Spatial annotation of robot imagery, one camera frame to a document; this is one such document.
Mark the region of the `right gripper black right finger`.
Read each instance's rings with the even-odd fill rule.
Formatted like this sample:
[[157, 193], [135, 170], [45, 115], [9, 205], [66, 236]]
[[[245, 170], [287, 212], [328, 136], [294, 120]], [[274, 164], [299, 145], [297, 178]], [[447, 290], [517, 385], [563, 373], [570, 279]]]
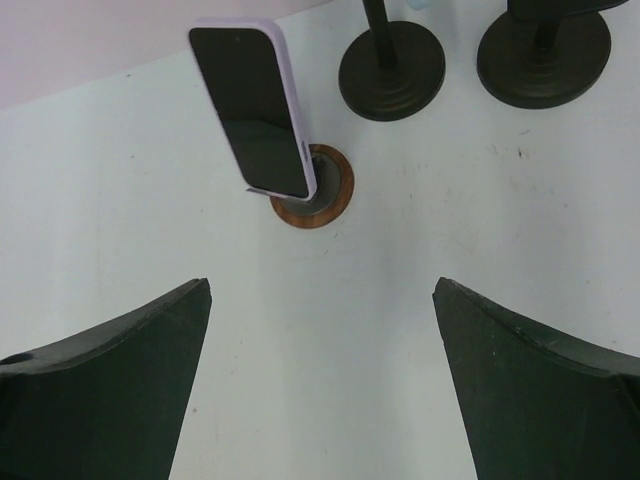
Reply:
[[638, 478], [638, 358], [451, 279], [433, 302], [478, 478]]

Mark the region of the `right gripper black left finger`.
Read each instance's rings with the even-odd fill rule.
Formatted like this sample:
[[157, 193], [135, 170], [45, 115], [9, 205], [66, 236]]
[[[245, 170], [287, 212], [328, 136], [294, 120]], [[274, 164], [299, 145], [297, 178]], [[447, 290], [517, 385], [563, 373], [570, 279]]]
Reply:
[[207, 279], [1, 362], [4, 479], [169, 477], [208, 326]]

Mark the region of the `wooden base phone stand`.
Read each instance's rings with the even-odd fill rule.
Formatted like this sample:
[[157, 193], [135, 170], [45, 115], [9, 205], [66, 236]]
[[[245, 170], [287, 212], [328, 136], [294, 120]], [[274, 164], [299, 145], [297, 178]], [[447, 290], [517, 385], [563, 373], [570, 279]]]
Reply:
[[326, 144], [311, 144], [316, 174], [316, 194], [306, 202], [267, 196], [276, 215], [288, 225], [299, 229], [317, 229], [336, 220], [347, 208], [353, 196], [355, 176], [345, 155]]

